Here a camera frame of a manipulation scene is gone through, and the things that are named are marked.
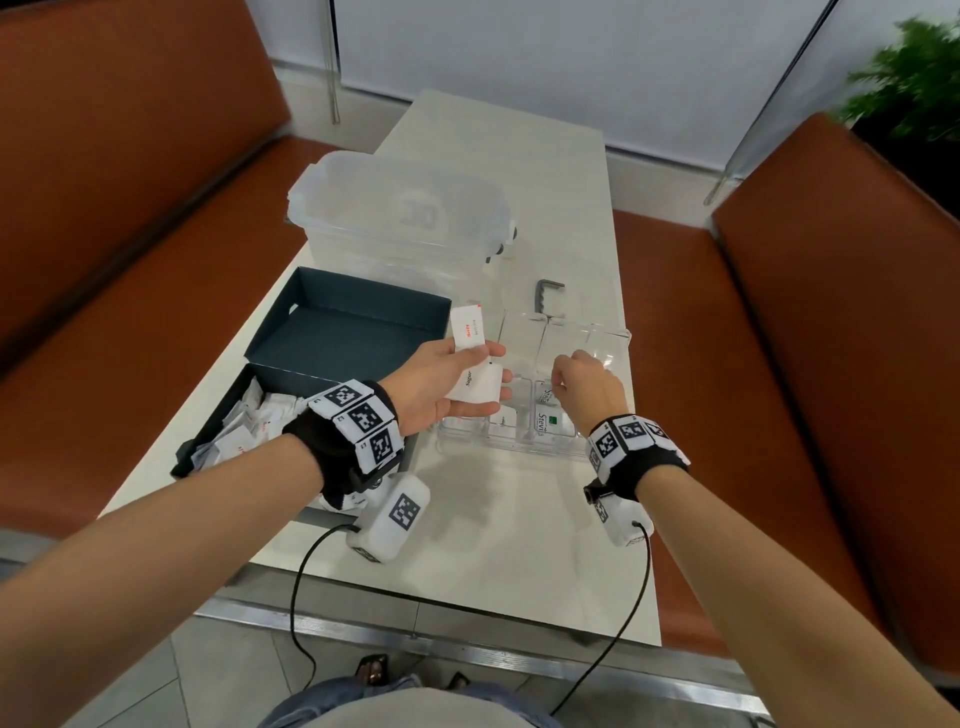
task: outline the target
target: translucent plastic container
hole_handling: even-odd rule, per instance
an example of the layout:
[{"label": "translucent plastic container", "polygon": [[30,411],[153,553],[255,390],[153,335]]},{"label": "translucent plastic container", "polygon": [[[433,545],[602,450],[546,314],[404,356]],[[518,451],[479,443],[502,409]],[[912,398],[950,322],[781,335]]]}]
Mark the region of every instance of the translucent plastic container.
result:
[{"label": "translucent plastic container", "polygon": [[514,236],[498,184],[403,159],[333,152],[287,199],[318,267],[455,302]]},{"label": "translucent plastic container", "polygon": [[442,449],[469,442],[492,448],[586,459],[586,443],[553,396],[550,375],[554,359],[583,349],[621,377],[629,375],[631,334],[599,324],[579,324],[541,313],[484,308],[484,328],[507,348],[503,366],[514,373],[513,397],[505,404],[516,411],[516,424],[493,418],[448,417],[438,425]]}]

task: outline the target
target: table top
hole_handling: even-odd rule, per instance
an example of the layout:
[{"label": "table top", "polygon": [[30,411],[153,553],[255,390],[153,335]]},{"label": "table top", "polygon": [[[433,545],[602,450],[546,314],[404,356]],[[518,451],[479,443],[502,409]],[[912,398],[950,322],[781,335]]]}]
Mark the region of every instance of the table top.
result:
[{"label": "table top", "polygon": [[[574,292],[571,318],[622,327],[623,304],[602,135],[519,111],[424,91],[377,154],[455,169],[503,185],[520,235],[505,283],[507,306],[532,304],[551,278]],[[171,481],[177,447],[193,437],[245,364],[243,352],[283,283],[314,265],[304,246],[206,373],[105,509]],[[630,394],[630,380],[624,382]],[[458,444],[441,452],[419,437],[411,470],[429,508],[397,559],[371,564],[333,539],[306,572],[412,598],[612,635],[639,591],[644,546],[611,545],[583,486],[584,461]],[[252,561],[296,570],[324,529],[290,522]],[[655,580],[624,638],[660,644]]]}]

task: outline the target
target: person's left arm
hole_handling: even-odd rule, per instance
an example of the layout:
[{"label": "person's left arm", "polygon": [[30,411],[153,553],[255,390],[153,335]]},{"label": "person's left arm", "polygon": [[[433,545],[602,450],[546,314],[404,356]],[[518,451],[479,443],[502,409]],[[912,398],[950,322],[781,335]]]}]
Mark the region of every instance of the person's left arm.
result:
[{"label": "person's left arm", "polygon": [[[503,353],[497,344],[454,353],[452,340],[420,347],[381,382],[401,432],[446,415],[495,412],[496,403],[444,395],[464,369]],[[323,485],[310,450],[282,435],[107,514],[0,585],[0,724],[63,723],[189,617]]]}]

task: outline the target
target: cord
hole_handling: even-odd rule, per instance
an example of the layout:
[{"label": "cord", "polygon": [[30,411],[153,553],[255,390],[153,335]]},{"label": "cord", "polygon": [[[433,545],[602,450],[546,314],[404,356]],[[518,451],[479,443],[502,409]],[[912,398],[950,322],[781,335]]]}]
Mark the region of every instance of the cord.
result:
[{"label": "cord", "polygon": [[587,676],[590,675],[590,673],[593,672],[594,669],[601,662],[603,662],[603,659],[605,657],[607,657],[607,654],[613,649],[613,646],[620,639],[620,636],[624,633],[624,631],[626,631],[627,626],[630,624],[630,620],[634,618],[634,614],[636,614],[636,610],[640,606],[640,602],[643,600],[643,593],[647,591],[647,582],[650,580],[650,564],[651,564],[650,536],[647,535],[647,529],[643,527],[643,524],[641,522],[634,521],[633,525],[639,527],[639,529],[643,532],[643,543],[647,547],[647,567],[646,567],[646,571],[643,573],[643,584],[640,586],[640,594],[636,598],[636,602],[634,602],[634,608],[630,610],[630,614],[627,615],[626,621],[623,622],[623,626],[620,627],[620,630],[613,636],[613,639],[610,641],[610,644],[607,645],[606,649],[604,649],[604,651],[600,653],[600,657],[598,657],[596,660],[593,661],[593,664],[587,668],[587,671],[584,672],[584,674],[580,676],[580,679],[573,684],[573,687],[570,688],[570,691],[566,695],[564,695],[564,699],[560,701],[560,705],[558,705],[556,708],[554,708],[550,712],[550,715],[552,716],[555,716],[557,714],[557,711],[559,711],[564,706],[566,701],[570,699],[570,696],[576,692],[577,688],[580,687],[580,684],[587,679]]},{"label": "cord", "polygon": [[300,562],[300,568],[297,569],[297,578],[294,579],[294,591],[290,594],[290,637],[293,638],[294,644],[297,646],[297,649],[306,655],[307,660],[310,661],[310,664],[313,666],[313,669],[310,670],[310,679],[306,681],[306,685],[303,686],[303,689],[306,690],[310,687],[310,683],[313,682],[313,678],[317,675],[317,661],[313,659],[313,655],[306,651],[300,640],[297,639],[297,631],[294,629],[294,617],[297,614],[297,591],[300,589],[300,579],[303,577],[303,570],[306,569],[306,563],[310,560],[310,557],[313,556],[313,552],[317,550],[317,546],[322,544],[327,536],[337,531],[359,531],[353,523],[341,523],[340,525],[335,525],[333,528],[328,530],[323,534],[319,539],[313,542],[313,545],[307,549],[306,555],[303,556],[303,561]]}]

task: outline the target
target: blue denim jeans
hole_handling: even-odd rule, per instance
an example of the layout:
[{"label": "blue denim jeans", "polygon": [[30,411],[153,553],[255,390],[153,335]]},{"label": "blue denim jeans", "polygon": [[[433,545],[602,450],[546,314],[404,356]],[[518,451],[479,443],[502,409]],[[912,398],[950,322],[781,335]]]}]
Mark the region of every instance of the blue denim jeans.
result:
[{"label": "blue denim jeans", "polygon": [[[363,700],[366,697],[375,697],[384,692],[410,690],[422,688],[417,675],[408,675],[390,685],[373,687],[362,685],[355,677],[337,677],[333,680],[324,680],[307,688],[305,691],[291,695],[263,719],[258,728],[298,728],[314,718],[329,713],[334,708]],[[458,691],[461,695],[469,695],[478,700],[487,700],[502,705],[508,711],[516,713],[537,728],[561,728],[560,723],[543,713],[513,691],[509,691],[496,683],[470,683]]]}]

